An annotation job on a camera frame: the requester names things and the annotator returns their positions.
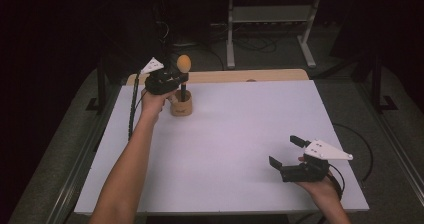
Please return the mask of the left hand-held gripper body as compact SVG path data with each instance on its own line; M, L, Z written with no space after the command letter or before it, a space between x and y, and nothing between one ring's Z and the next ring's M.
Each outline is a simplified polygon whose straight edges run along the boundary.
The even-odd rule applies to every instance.
M154 95L162 95L176 90L179 85L171 82L172 75L170 67L166 67L162 62L152 57L141 69L142 74L147 74L144 81L145 89Z

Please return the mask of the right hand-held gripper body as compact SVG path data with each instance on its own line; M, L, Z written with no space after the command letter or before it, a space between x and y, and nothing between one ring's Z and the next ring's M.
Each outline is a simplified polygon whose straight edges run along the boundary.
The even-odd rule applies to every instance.
M330 160L352 160L353 155L344 152L322 140L310 141L302 148L303 162L293 166L283 166L280 171L284 182L314 182L322 180L330 167Z

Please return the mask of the black-handled makeup brush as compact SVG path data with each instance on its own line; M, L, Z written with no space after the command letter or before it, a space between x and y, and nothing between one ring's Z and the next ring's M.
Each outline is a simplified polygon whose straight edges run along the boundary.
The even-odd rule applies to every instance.
M180 55L177 59L177 67L183 75L183 81L181 82L181 101L186 101L186 84L189 77L189 71L192 63L188 55Z

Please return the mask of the tan brush holder cup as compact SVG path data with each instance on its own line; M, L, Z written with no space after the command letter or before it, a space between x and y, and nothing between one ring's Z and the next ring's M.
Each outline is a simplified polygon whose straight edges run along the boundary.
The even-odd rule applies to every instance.
M180 90L177 90L174 95L168 98L170 102L170 112L173 116L182 117L192 114L192 95L190 91L185 92L185 99L182 99Z

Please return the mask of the person's right hand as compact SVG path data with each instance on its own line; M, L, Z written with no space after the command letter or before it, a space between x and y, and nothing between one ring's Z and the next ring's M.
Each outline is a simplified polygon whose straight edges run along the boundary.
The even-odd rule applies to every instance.
M297 182L313 199L315 203L339 202L341 187L331 171L320 181Z

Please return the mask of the person's left hand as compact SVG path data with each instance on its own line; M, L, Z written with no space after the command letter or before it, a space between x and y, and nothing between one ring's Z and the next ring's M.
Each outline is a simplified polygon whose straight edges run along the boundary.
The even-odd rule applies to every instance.
M144 89L142 94L142 108L141 108L141 119L149 119L156 121L159 117L160 112L164 106L165 101L172 95L176 93L175 90L162 94L162 95L154 95L149 91Z

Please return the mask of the black stand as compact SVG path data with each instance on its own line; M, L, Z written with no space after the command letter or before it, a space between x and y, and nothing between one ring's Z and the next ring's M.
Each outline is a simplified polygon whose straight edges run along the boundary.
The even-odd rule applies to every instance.
M374 110L382 114L386 110L397 110L397 106L390 96L381 94L382 63L378 54L372 52L362 53L358 64L352 73L355 82L364 82L371 76L370 102Z
M95 111L97 115L100 115L106 107L107 104L107 75L105 71L105 64L103 59L100 59L97 63L97 97L91 98L86 110Z

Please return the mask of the white metal stand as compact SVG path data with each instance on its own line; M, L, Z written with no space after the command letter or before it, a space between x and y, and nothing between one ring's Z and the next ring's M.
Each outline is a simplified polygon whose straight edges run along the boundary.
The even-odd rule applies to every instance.
M226 41L227 67L229 69L235 68L234 24L304 22L306 28L302 35L297 36L297 40L307 66L309 68L315 68L317 64L308 46L308 38L318 12L320 1L313 0L310 5L241 7L234 6L233 0L229 0Z

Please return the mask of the grey metal rail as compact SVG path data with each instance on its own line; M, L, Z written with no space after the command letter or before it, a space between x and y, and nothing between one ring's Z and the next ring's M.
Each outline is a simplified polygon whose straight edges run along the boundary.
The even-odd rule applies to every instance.
M367 109L371 112L373 119L377 123L377 126L381 129L383 135L387 139L387 143L393 149L396 159L399 162L400 168L403 171L406 179L408 180L411 188L415 195L424 206L424 179L418 173L416 167L406 154L400 139L395 135L395 132L389 126L389 123L385 119L383 112L379 111L372 103L371 97L363 84L355 84L355 87L361 96L361 99L365 102Z
M120 90L120 85L107 85L102 107L94 86L82 87L72 101L46 154L58 191L45 224L64 224L73 213Z

